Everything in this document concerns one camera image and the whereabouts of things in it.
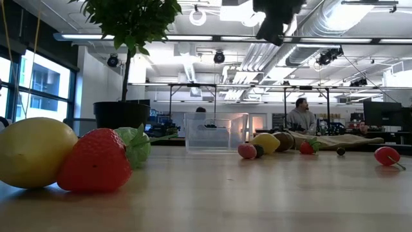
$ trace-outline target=beige fabric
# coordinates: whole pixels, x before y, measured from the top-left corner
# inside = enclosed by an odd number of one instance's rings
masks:
[[[295,148],[300,148],[302,142],[312,139],[315,136],[301,135],[296,132],[289,131],[295,139]],[[317,141],[321,143],[320,150],[336,150],[337,148],[354,148],[364,144],[380,144],[384,143],[384,139],[365,139],[356,135],[336,135],[336,136],[319,136]]]

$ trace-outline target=chair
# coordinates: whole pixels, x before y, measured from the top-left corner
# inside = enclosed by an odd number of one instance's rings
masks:
[[[63,123],[73,129],[78,137],[97,128],[96,119],[64,119]]]

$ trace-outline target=plant pot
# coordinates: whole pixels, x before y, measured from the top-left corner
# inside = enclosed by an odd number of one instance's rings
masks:
[[[93,107],[98,128],[138,128],[150,115],[149,106],[134,102],[96,102]]]

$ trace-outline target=potted plant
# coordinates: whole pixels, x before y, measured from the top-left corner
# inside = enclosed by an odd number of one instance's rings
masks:
[[[88,14],[87,20],[102,29],[102,38],[114,36],[116,49],[122,44],[127,46],[122,100],[94,104],[97,126],[117,129],[146,124],[150,107],[126,102],[130,60],[137,51],[149,55],[144,48],[146,43],[167,39],[167,25],[174,22],[182,8],[177,0],[70,0],[69,3],[79,1],[83,1],[81,10],[85,16]]]

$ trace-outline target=gray sweater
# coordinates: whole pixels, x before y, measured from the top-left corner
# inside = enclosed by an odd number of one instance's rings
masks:
[[[316,133],[315,115],[306,110],[305,112],[299,111],[297,108],[293,109],[286,116],[287,128],[292,128],[293,124],[301,125],[306,130],[307,134],[314,135]]]

